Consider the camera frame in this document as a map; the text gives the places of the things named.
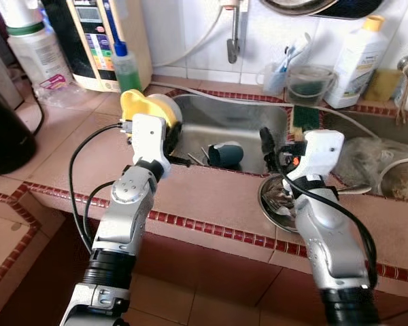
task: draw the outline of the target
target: tiled countertop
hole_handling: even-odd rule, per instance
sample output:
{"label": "tiled countertop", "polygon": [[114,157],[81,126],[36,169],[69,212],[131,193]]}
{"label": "tiled countertop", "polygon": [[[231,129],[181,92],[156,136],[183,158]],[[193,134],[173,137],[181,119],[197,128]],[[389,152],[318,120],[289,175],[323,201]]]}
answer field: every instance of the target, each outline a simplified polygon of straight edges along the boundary
{"label": "tiled countertop", "polygon": [[[202,90],[261,95],[258,86],[175,77],[155,77],[155,80]],[[171,90],[150,86],[146,94]],[[30,95],[26,101],[35,105]],[[361,105],[391,108],[390,103]],[[37,135],[37,154],[1,180],[9,180],[9,187],[25,182],[42,204],[71,211],[67,193],[69,159],[90,133],[118,121],[119,94],[98,94],[80,108],[45,107],[44,110],[46,119]],[[76,193],[87,196],[96,186],[117,179],[132,157],[133,148],[126,144],[122,133],[104,132],[85,146],[75,162]],[[159,183],[147,231],[309,272],[302,239],[276,228],[261,212],[257,190],[262,180],[225,170],[173,166],[170,177]],[[91,208],[90,216],[100,218],[109,200],[109,189],[101,191],[97,198],[98,205]],[[403,289],[400,294],[408,295],[408,282],[391,283],[393,278],[407,277],[408,281],[408,274],[403,274],[408,270],[408,204],[372,196],[346,196],[341,200],[367,225],[377,243],[378,261],[383,264],[379,272],[387,276],[381,278],[379,289],[383,284],[384,291],[396,293],[396,288],[400,288],[399,291]]]}

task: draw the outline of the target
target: black kettle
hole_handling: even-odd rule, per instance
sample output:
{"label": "black kettle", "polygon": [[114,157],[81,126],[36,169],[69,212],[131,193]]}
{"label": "black kettle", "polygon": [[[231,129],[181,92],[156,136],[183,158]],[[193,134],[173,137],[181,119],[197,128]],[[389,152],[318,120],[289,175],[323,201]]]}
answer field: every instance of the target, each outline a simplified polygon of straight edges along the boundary
{"label": "black kettle", "polygon": [[0,95],[0,175],[20,168],[35,152],[35,137]]}

